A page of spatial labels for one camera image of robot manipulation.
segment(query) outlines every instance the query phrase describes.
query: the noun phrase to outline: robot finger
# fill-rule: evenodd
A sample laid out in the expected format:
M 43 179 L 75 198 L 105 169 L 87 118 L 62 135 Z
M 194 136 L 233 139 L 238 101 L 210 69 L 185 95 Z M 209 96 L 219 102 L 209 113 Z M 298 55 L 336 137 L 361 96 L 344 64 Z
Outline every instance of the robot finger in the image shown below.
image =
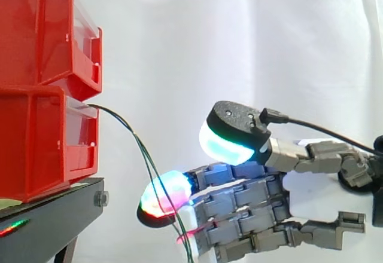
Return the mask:
M 218 247 L 222 249 L 228 245 L 235 245 L 236 242 L 273 228 L 290 217 L 287 203 L 282 197 L 271 198 L 257 206 L 245 206 L 226 215 L 226 218 L 209 218 L 199 226 L 200 218 L 192 206 L 182 207 L 179 214 L 189 230 L 187 235 L 195 258 L 211 258 L 212 248 L 216 252 L 220 250 Z
M 199 231 L 193 234 L 190 236 L 190 243 L 196 262 L 228 263 L 239 260 L 248 253 L 272 251 L 281 246 L 298 247 L 302 243 L 342 250 L 345 231 L 365 233 L 365 215 L 362 213 L 339 212 L 338 219 L 331 223 L 308 221 L 301 224 L 293 221 L 280 222 L 277 219 L 276 224 L 269 227 L 266 218 L 262 218 L 262 221 L 264 225 L 261 227 L 254 224 L 252 232 L 245 232 L 243 226 L 239 226 L 242 233 L 238 238 L 235 238 L 235 232 L 229 228 L 230 221 L 217 224 L 215 228 L 226 228 L 220 231 L 221 240 L 216 244 L 211 244 L 210 241 L 217 238 L 211 236 L 211 228 L 206 229 L 205 233 Z
M 271 170 L 260 166 L 254 161 L 248 161 L 238 166 L 226 163 L 213 163 L 185 172 L 192 185 L 192 193 L 199 193 L 208 187 L 228 184 L 240 179 L 265 177 Z
M 249 179 L 232 186 L 216 189 L 193 198 L 187 206 L 180 208 L 187 222 L 193 222 L 190 230 L 204 226 L 211 219 L 220 221 L 243 211 L 244 208 L 259 208 L 263 205 L 280 203 L 287 206 L 280 175 Z

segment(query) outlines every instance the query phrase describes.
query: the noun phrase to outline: red plastic bin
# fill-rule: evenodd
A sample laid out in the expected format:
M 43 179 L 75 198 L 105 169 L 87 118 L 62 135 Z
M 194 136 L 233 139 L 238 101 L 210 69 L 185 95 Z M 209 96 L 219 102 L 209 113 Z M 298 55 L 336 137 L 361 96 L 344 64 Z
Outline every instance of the red plastic bin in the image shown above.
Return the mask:
M 0 198 L 24 203 L 98 169 L 97 109 L 59 87 L 0 87 Z
M 0 84 L 102 90 L 102 31 L 78 0 L 0 0 Z

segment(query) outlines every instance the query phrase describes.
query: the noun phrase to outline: white backdrop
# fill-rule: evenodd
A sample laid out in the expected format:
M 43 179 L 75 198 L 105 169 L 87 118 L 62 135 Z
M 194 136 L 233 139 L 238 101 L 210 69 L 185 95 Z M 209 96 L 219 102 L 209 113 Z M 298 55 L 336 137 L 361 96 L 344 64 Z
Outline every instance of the white backdrop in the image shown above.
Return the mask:
M 82 2 L 104 30 L 104 92 L 92 102 L 126 117 L 161 173 L 211 162 L 198 132 L 217 100 L 279 109 L 370 146 L 383 134 L 383 0 Z M 292 126 L 273 131 L 322 137 Z M 80 236 L 74 262 L 182 262 L 171 228 L 136 220 L 144 163 L 130 134 L 104 114 L 100 153 L 111 201 Z M 304 245 L 245 261 L 381 262 L 383 231 L 367 232 L 361 243 L 346 236 L 343 252 Z

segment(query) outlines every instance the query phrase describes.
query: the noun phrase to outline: green light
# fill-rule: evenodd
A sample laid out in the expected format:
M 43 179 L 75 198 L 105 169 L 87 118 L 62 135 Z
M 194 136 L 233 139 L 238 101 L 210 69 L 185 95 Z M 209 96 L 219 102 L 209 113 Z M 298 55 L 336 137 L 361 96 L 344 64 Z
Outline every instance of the green light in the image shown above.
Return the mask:
M 207 155 L 213 159 L 237 166 L 248 161 L 254 154 L 253 149 L 246 148 L 216 135 L 206 122 L 199 133 L 199 143 Z
M 28 219 L 24 219 L 24 220 L 20 220 L 15 223 L 12 223 L 9 227 L 6 227 L 6 229 L 0 230 L 0 237 L 4 237 L 15 232 L 20 227 L 26 225 L 28 222 L 29 222 Z

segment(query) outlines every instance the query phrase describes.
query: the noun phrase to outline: wire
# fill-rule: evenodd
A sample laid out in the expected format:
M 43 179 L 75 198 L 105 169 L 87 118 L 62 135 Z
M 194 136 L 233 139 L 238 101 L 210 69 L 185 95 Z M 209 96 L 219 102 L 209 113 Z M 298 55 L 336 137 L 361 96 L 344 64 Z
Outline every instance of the wire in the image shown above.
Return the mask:
M 179 216 L 166 188 L 165 188 L 165 185 L 163 184 L 161 178 L 160 178 L 160 175 L 159 175 L 159 172 L 156 168 L 156 165 L 154 164 L 154 161 L 152 159 L 152 157 L 150 156 L 147 148 L 145 147 L 145 145 L 143 144 L 143 142 L 141 141 L 141 139 L 138 137 L 138 135 L 133 131 L 132 127 L 128 124 L 128 122 L 123 118 L 121 117 L 118 113 L 112 111 L 111 109 L 108 109 L 106 107 L 103 107 L 103 106 L 99 106 L 99 105 L 95 105 L 95 104 L 89 104 L 89 106 L 93 107 L 93 108 L 96 108 L 96 109 L 100 109 L 100 110 L 103 110 L 105 112 L 107 112 L 108 114 L 112 115 L 117 121 L 119 121 L 126 129 L 128 129 L 134 136 L 136 142 L 137 142 L 137 145 L 138 147 L 140 148 L 140 151 L 141 151 L 141 154 L 142 156 L 144 157 L 144 161 L 145 161 L 145 165 L 146 165 L 146 168 L 147 168 L 147 172 L 149 174 L 149 177 L 150 177 L 150 181 L 151 181 L 151 184 L 153 186 L 153 189 L 154 189 L 154 193 L 156 194 L 156 198 L 157 198 L 157 201 L 159 203 L 159 206 L 160 208 L 162 209 L 162 206 L 161 206 L 161 202 L 160 202 L 160 198 L 158 196 L 158 193 L 157 193 L 157 190 L 156 190 L 156 187 L 154 185 L 154 181 L 153 181 L 153 175 L 151 173 L 151 170 L 150 170 L 150 166 L 148 164 L 148 162 L 150 163 L 152 169 L 154 170 L 159 182 L 160 182 L 160 185 L 161 185 L 161 188 L 163 189 L 164 193 L 165 193 L 165 196 L 167 197 L 167 199 L 169 200 L 173 210 L 174 210 L 174 213 L 175 213 L 175 216 L 177 217 L 177 220 L 178 220 L 178 223 L 180 225 L 180 228 L 181 228 L 181 231 L 182 233 L 178 230 L 177 226 L 175 226 L 174 223 L 172 223 L 172 226 L 174 228 L 174 230 L 177 232 L 178 236 L 179 237 L 183 237 L 184 240 L 183 240 L 183 245 L 185 247 L 185 250 L 186 250 L 186 254 L 187 254 L 187 260 L 189 263 L 194 263 L 194 259 L 193 259 L 193 255 L 192 255 L 192 249 L 191 249 L 191 246 L 190 246 L 190 240 L 189 238 L 187 237 L 187 231 L 185 229 L 185 226 L 183 224 L 183 221 L 181 219 L 181 217 Z
M 362 150 L 364 150 L 366 152 L 369 152 L 371 154 L 375 154 L 375 155 L 377 155 L 379 157 L 383 157 L 383 152 L 379 152 L 379 151 L 377 151 L 375 149 L 369 148 L 368 146 L 362 145 L 361 143 L 358 143 L 358 142 L 356 142 L 356 141 L 354 141 L 352 139 L 349 139 L 349 138 L 347 138 L 345 136 L 342 136 L 339 133 L 335 133 L 335 132 L 333 132 L 331 130 L 325 129 L 324 127 L 320 127 L 320 126 L 318 126 L 316 124 L 312 124 L 312 123 L 309 123 L 307 121 L 297 120 L 297 119 L 294 119 L 294 118 L 289 118 L 288 119 L 288 123 L 297 124 L 298 126 L 308 127 L 310 129 L 316 130 L 318 132 L 325 133 L 325 134 L 327 134 L 329 136 L 332 136 L 332 137 L 334 137 L 336 139 L 340 139 L 340 140 L 342 140 L 342 141 L 344 141 L 344 142 L 346 142 L 346 143 L 348 143 L 348 144 L 350 144 L 352 146 L 356 146 L 356 147 L 358 147 L 358 148 L 360 148 L 360 149 L 362 149 Z

